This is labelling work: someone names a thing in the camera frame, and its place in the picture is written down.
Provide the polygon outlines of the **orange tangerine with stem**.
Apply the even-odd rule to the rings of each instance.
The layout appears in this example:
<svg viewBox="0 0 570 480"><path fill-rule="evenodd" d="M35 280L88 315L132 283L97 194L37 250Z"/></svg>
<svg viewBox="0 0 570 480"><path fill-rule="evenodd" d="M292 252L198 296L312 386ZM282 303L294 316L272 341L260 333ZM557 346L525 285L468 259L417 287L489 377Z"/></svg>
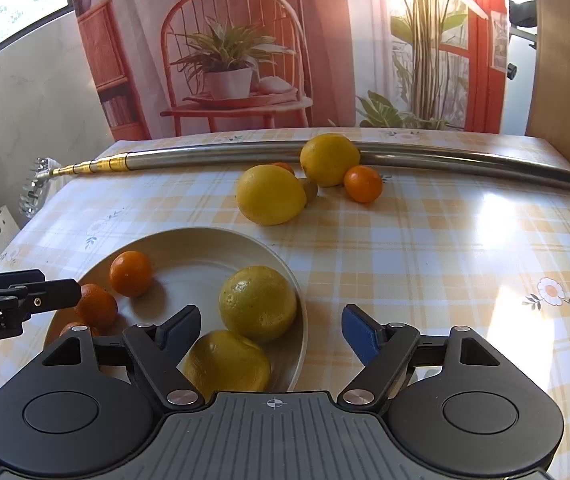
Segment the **orange tangerine with stem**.
<svg viewBox="0 0 570 480"><path fill-rule="evenodd" d="M96 327L84 325L80 322L70 322L66 324L59 335L62 336L67 332L82 332L82 330L87 330L93 337L98 337L100 335L99 330Z"/></svg>

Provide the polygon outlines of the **yellow lemon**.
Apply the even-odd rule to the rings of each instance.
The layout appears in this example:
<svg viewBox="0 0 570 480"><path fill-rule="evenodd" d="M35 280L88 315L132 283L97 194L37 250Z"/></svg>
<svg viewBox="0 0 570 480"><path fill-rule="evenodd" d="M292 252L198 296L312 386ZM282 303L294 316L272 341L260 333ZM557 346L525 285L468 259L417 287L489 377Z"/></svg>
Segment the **yellow lemon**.
<svg viewBox="0 0 570 480"><path fill-rule="evenodd" d="M229 330L214 330L195 342L182 372L209 401L221 391L263 391L271 377L271 364L251 340Z"/></svg>

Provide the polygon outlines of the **yellow-green lemon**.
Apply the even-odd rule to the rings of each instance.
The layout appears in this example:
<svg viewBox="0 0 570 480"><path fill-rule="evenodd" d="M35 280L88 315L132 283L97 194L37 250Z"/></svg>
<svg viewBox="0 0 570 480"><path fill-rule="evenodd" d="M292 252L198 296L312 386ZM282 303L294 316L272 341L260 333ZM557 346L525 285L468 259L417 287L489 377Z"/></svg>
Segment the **yellow-green lemon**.
<svg viewBox="0 0 570 480"><path fill-rule="evenodd" d="M297 315L293 285L268 266L246 266L230 276L219 292L225 327L254 342L276 340Z"/></svg>

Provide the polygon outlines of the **cream round plate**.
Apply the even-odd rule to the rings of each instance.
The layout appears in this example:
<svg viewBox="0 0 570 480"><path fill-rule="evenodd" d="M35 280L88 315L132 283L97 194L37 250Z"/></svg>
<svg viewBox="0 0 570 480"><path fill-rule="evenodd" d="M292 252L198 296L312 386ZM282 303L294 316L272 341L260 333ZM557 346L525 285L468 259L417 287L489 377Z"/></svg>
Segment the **cream round plate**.
<svg viewBox="0 0 570 480"><path fill-rule="evenodd" d="M122 252L143 252L154 270L145 295L130 299L112 289L110 264ZM200 334L225 327L219 293L227 279L247 266L268 266L283 275L296 292L297 318L287 332L262 346L270 360L268 391L291 391L298 382L307 351L305 303L294 274L273 250L241 233L213 228L184 228L151 234L116 250L88 270L79 283L95 284L116 299L119 315L107 335L118 335L135 324L160 325L188 304L199 309Z"/></svg>

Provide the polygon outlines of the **telescopic steel gold pole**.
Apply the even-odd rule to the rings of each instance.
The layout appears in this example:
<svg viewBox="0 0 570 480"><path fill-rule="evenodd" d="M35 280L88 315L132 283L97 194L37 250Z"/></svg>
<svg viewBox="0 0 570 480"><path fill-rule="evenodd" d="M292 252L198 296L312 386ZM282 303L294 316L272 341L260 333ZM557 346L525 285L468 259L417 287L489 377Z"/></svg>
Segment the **telescopic steel gold pole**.
<svg viewBox="0 0 570 480"><path fill-rule="evenodd" d="M60 167L41 158L38 165L33 167L32 180L23 187L19 210L25 217L33 218L45 204L48 182L61 177L200 165L232 165L242 162L299 162L308 178L318 185L328 186L339 185L352 166L363 162L372 166L495 177L570 191L570 170L538 162L525 162L506 156L455 148L349 141L344 136L325 134L315 136L307 142L242 141L154 148Z"/></svg>

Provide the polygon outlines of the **small green fruit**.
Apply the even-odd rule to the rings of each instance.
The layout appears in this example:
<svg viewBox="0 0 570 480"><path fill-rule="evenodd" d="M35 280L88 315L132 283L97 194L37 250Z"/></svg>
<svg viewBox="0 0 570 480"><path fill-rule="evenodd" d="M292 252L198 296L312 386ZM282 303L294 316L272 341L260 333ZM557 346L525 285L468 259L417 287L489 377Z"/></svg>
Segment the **small green fruit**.
<svg viewBox="0 0 570 480"><path fill-rule="evenodd" d="M317 197L317 192L319 192L317 182L308 177L299 178L299 182L305 191L307 204L311 204Z"/></svg>

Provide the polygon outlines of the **large yellow grapefruit front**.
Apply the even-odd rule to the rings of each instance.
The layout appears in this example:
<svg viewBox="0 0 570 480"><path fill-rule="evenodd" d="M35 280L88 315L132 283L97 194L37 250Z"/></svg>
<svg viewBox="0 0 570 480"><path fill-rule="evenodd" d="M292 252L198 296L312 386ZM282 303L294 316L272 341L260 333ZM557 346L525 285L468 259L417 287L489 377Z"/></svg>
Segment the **large yellow grapefruit front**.
<svg viewBox="0 0 570 480"><path fill-rule="evenodd" d="M273 165L246 170L236 184L236 203L245 218L259 226L278 226L306 207L302 184L289 171Z"/></svg>

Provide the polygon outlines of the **large yellow grapefruit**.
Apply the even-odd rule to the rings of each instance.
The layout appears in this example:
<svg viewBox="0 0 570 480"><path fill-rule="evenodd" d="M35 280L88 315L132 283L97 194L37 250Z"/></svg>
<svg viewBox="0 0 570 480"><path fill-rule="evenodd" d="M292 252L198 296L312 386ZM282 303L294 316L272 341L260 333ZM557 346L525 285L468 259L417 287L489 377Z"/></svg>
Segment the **large yellow grapefruit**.
<svg viewBox="0 0 570 480"><path fill-rule="evenodd" d="M289 171L273 165L246 170L236 184L236 203L245 218L259 226L278 226L306 207L302 184Z"/></svg>
<svg viewBox="0 0 570 480"><path fill-rule="evenodd" d="M346 172L360 164L360 152L347 136L323 133L311 138L302 148L300 166L320 188L343 183Z"/></svg>

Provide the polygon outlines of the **large yellow grapefruit back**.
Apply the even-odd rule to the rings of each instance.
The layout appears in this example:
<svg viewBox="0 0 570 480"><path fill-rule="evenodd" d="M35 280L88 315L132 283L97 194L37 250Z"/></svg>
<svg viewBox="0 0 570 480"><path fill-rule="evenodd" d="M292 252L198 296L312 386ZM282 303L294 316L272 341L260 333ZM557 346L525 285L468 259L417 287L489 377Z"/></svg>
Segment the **large yellow grapefruit back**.
<svg viewBox="0 0 570 480"><path fill-rule="evenodd" d="M320 188L343 183L346 172L360 164L360 152L347 136L323 133L311 138L302 148L300 166Z"/></svg>

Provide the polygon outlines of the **orange tangerine behind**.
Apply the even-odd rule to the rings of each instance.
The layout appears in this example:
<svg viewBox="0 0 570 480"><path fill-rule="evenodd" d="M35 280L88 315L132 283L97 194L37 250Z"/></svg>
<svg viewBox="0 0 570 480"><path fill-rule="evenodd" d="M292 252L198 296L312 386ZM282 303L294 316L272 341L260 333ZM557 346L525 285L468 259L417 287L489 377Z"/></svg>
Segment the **orange tangerine behind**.
<svg viewBox="0 0 570 480"><path fill-rule="evenodd" d="M296 175L293 167L290 164L287 164L287 162L272 162L272 166L282 168L288 171L290 174L293 174L294 176Z"/></svg>

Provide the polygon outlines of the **printed room backdrop cloth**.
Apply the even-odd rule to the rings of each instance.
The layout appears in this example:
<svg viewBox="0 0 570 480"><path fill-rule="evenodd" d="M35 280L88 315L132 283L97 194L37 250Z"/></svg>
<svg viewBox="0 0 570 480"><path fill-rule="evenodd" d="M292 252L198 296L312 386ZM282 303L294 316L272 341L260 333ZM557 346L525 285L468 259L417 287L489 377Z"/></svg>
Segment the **printed room backdrop cloth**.
<svg viewBox="0 0 570 480"><path fill-rule="evenodd" d="M495 133L506 0L71 0L117 140L253 127Z"/></svg>

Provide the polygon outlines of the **black device on stand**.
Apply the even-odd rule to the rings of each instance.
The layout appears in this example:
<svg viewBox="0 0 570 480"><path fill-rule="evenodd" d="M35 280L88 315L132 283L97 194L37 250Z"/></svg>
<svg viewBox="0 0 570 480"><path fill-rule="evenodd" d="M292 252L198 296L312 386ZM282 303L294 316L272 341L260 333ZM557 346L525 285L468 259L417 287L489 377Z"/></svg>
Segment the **black device on stand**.
<svg viewBox="0 0 570 480"><path fill-rule="evenodd" d="M529 47L537 49L537 33L530 29L537 28L537 1L528 0L521 3L508 1L508 14L510 20L509 38L522 38L529 42Z"/></svg>

